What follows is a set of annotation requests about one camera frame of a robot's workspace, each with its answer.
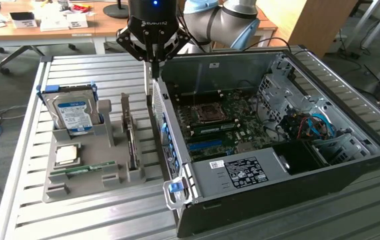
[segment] hard drive label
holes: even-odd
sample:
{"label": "hard drive label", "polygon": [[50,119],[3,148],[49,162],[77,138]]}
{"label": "hard drive label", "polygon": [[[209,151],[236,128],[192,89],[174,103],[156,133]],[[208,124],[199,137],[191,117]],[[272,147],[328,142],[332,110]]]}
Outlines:
{"label": "hard drive label", "polygon": [[225,168],[239,189],[269,180],[256,157],[227,162]]}
{"label": "hard drive label", "polygon": [[87,104],[83,101],[58,104],[63,123],[73,132],[85,132],[91,129],[90,115],[85,112]]}

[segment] robotic arm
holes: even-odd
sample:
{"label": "robotic arm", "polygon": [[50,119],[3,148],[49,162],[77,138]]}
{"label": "robotic arm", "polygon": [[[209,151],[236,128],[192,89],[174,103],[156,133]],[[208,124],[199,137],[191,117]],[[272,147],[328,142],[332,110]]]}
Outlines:
{"label": "robotic arm", "polygon": [[173,59],[191,37],[189,49],[203,45],[209,50],[207,46],[216,41],[241,50],[260,24],[256,0],[228,0],[224,7],[219,0],[188,0],[181,27],[177,5],[177,0],[129,0],[128,27],[117,33],[118,44],[137,60],[152,64],[153,78],[160,77],[161,64]]}
{"label": "robotic arm", "polygon": [[172,59],[191,41],[180,28],[177,0],[130,0],[128,27],[118,31],[117,42],[137,60],[152,63],[153,78],[160,64]]}

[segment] blue expansion slot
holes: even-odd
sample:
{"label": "blue expansion slot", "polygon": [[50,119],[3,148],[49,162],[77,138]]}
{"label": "blue expansion slot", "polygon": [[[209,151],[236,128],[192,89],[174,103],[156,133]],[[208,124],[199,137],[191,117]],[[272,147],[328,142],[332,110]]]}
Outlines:
{"label": "blue expansion slot", "polygon": [[221,140],[216,140],[216,141],[205,141],[205,142],[200,142],[200,143],[192,143],[189,144],[189,149],[191,150],[196,150],[196,149],[205,149],[205,148],[211,148],[215,146],[220,146],[223,144]]}

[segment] white box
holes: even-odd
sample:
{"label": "white box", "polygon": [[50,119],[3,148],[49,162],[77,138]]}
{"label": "white box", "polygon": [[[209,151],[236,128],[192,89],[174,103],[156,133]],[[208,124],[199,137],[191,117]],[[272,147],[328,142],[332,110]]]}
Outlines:
{"label": "white box", "polygon": [[82,29],[89,27],[86,14],[83,13],[67,14],[67,21],[71,29]]}
{"label": "white box", "polygon": [[51,16],[42,19],[41,31],[59,31],[69,30],[69,21],[66,17],[61,14],[53,14]]}
{"label": "white box", "polygon": [[37,28],[37,21],[34,13],[31,12],[11,12],[10,13],[11,21],[17,29],[22,28]]}
{"label": "white box", "polygon": [[340,36],[340,33],[338,33],[336,35],[336,38],[330,46],[330,49],[328,49],[328,54],[334,54],[334,53],[338,53],[339,52],[339,49],[342,48],[343,46],[343,43],[346,42],[346,40],[348,39],[348,36],[347,35],[343,35]]}

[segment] hard drive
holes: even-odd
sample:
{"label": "hard drive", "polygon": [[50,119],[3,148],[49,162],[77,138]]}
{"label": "hard drive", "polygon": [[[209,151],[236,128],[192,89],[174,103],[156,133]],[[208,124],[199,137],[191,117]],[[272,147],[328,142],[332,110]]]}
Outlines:
{"label": "hard drive", "polygon": [[71,136],[86,134],[102,119],[97,110],[97,85],[49,85],[39,92],[57,129],[67,129]]}

